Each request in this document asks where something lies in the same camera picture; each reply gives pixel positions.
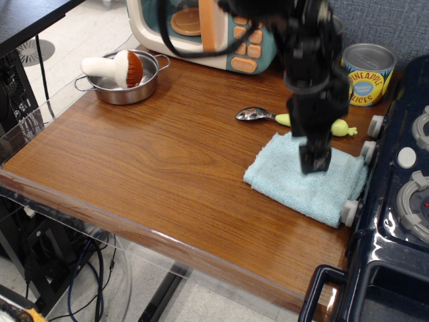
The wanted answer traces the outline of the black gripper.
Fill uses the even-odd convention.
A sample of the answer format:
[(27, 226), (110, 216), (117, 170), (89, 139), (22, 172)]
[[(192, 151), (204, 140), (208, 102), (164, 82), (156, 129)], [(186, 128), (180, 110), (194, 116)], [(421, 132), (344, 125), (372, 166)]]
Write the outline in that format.
[(299, 147), (304, 174), (326, 172), (331, 161), (331, 126), (349, 112), (350, 82), (342, 66), (333, 68), (327, 85), (311, 95), (293, 94), (287, 106), (292, 135), (306, 137), (307, 145)]

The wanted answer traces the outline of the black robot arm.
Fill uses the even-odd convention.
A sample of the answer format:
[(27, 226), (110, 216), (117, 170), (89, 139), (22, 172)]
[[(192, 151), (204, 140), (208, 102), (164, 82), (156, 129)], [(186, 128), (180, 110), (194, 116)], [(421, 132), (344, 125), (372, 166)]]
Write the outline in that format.
[(211, 58), (230, 54), (250, 38), (259, 24), (272, 34), (284, 65), (284, 84), (292, 92), (287, 102), (294, 136), (307, 141), (299, 147), (304, 174), (326, 172), (331, 151), (331, 126), (349, 112), (350, 82), (337, 58), (343, 39), (335, 29), (329, 1), (217, 1), (233, 17), (252, 25), (243, 36), (220, 50), (183, 52), (170, 40), (167, 3), (159, 1), (158, 25), (168, 50), (181, 58)]

